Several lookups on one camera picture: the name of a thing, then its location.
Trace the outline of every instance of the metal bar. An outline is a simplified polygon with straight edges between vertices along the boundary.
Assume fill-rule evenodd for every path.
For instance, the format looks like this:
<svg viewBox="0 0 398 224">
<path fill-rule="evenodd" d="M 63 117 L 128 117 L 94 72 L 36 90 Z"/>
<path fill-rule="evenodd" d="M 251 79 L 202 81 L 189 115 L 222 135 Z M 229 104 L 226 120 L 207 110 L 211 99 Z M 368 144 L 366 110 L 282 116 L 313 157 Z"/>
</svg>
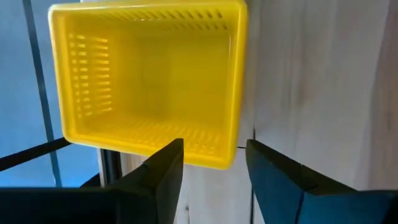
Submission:
<svg viewBox="0 0 398 224">
<path fill-rule="evenodd" d="M 114 184 L 122 174 L 120 152 L 100 149 L 104 186 Z"/>
<path fill-rule="evenodd" d="M 60 138 L 54 141 L 46 142 L 39 146 L 32 147 L 30 149 L 23 150 L 21 152 L 11 154 L 9 156 L 4 156 L 0 158 L 0 171 L 43 156 L 47 153 L 54 152 L 57 149 L 61 149 L 70 144 L 71 143 L 68 142 L 65 138 Z"/>
<path fill-rule="evenodd" d="M 37 86 L 39 88 L 40 104 L 42 105 L 45 135 L 47 137 L 47 141 L 50 142 L 54 140 L 54 134 L 51 124 L 49 100 L 47 98 L 47 91 L 45 89 L 43 67 L 40 58 L 39 43 L 37 41 L 37 33 L 36 33 L 35 20 L 33 16 L 32 3 L 30 0 L 22 0 L 22 3 L 24 5 L 26 25 L 29 33 L 29 42 L 30 42 L 30 47 L 32 49 L 33 64 L 35 67 Z M 61 187 L 62 182 L 61 182 L 57 153 L 51 152 L 50 158 L 51 158 L 52 172 L 55 179 L 55 186 Z"/>
<path fill-rule="evenodd" d="M 253 128 L 253 139 L 256 140 L 256 129 Z M 251 193 L 250 193 L 250 224 L 254 223 L 254 189 L 253 185 L 251 186 Z"/>
</svg>

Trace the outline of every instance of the basket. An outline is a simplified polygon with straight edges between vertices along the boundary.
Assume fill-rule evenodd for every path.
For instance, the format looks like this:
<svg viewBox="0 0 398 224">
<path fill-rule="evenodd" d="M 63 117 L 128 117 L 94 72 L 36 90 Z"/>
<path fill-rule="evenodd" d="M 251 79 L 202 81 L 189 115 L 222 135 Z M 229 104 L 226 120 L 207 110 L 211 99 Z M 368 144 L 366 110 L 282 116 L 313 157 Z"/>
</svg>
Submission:
<svg viewBox="0 0 398 224">
<path fill-rule="evenodd" d="M 186 164 L 231 165 L 242 1 L 57 4 L 49 23 L 67 140 L 149 156 L 184 138 Z"/>
</svg>

